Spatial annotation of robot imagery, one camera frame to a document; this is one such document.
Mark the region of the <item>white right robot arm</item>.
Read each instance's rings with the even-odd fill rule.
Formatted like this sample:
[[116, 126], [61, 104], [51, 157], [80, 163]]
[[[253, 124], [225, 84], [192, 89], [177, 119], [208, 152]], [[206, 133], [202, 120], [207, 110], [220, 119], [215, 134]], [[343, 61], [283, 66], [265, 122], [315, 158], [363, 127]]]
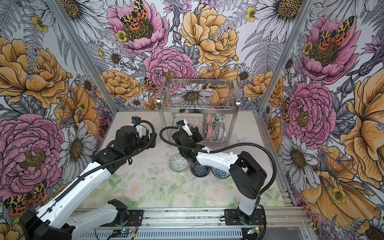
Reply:
[[203, 139], [197, 129], [186, 131], [185, 127], [181, 127], [173, 133], [172, 139], [180, 155], [191, 165], [218, 169], [232, 177], [241, 194], [237, 219], [243, 224], [250, 224], [257, 199], [267, 178], [267, 173], [251, 154], [246, 151], [240, 154], [215, 153], [214, 150], [199, 144]]

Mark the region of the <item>purple striped bowl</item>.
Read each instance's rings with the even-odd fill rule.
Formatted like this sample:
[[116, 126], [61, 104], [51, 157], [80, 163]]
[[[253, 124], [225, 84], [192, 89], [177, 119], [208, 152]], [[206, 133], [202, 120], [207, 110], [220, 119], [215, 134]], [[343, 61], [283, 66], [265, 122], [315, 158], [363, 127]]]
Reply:
[[223, 125], [216, 125], [214, 132], [214, 141], [221, 141], [226, 135]]

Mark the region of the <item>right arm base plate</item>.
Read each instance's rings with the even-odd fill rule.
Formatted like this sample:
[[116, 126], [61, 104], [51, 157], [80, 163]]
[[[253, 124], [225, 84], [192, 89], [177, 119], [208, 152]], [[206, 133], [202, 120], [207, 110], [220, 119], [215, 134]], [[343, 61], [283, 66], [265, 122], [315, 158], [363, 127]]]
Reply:
[[224, 209], [224, 221], [227, 226], [261, 226], [265, 224], [264, 214], [260, 208], [256, 208], [250, 216], [239, 209]]

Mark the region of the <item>teal geometric pattern bowl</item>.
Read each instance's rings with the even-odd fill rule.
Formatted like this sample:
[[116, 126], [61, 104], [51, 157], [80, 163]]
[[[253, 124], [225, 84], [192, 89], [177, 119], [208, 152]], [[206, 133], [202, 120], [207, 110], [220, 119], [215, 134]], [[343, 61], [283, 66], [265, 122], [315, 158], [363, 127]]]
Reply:
[[180, 154], [170, 157], [169, 167], [174, 172], [183, 172], [190, 166], [190, 163]]

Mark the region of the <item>green leaf pattern bowl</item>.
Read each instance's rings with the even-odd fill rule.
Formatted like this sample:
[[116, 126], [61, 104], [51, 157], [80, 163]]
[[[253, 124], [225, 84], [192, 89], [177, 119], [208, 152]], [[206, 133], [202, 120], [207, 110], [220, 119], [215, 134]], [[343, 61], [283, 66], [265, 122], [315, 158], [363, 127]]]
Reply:
[[225, 115], [224, 114], [214, 114], [213, 117], [213, 126], [220, 126], [225, 123]]

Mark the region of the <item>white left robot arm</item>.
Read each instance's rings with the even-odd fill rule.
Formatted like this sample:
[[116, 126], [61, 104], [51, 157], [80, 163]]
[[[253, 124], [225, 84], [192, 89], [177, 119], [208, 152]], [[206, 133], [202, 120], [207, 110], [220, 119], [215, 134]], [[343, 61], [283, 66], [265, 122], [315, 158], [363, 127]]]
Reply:
[[131, 165], [134, 156], [154, 148], [156, 138], [154, 126], [145, 120], [118, 129], [115, 139], [100, 150], [87, 168], [59, 195], [37, 211], [27, 211], [21, 216], [22, 236], [27, 240], [75, 240], [103, 225], [134, 223], [128, 207], [116, 199], [96, 210], [75, 217], [72, 214], [94, 189], [121, 166]]

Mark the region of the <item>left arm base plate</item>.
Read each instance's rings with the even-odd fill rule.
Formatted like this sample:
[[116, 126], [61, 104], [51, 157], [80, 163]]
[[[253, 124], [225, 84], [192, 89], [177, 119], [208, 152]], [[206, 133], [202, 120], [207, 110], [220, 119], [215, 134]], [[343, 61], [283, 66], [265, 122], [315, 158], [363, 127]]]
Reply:
[[115, 219], [116, 226], [140, 227], [142, 225], [143, 210], [119, 210]]

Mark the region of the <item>black white floral bowl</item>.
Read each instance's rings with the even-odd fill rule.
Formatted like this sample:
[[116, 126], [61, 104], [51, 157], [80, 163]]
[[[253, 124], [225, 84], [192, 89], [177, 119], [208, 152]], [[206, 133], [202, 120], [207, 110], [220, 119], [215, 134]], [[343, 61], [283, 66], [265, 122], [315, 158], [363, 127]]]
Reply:
[[212, 126], [214, 120], [213, 114], [204, 114], [203, 116], [203, 126]]

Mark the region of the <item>dark blue floral bowl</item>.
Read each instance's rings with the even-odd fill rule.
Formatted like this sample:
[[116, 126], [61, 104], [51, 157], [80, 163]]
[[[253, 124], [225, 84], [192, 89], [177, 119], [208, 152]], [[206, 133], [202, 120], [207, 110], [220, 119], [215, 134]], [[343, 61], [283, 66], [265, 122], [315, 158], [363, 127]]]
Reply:
[[191, 173], [198, 178], [204, 178], [211, 172], [211, 167], [203, 166], [197, 163], [191, 165]]

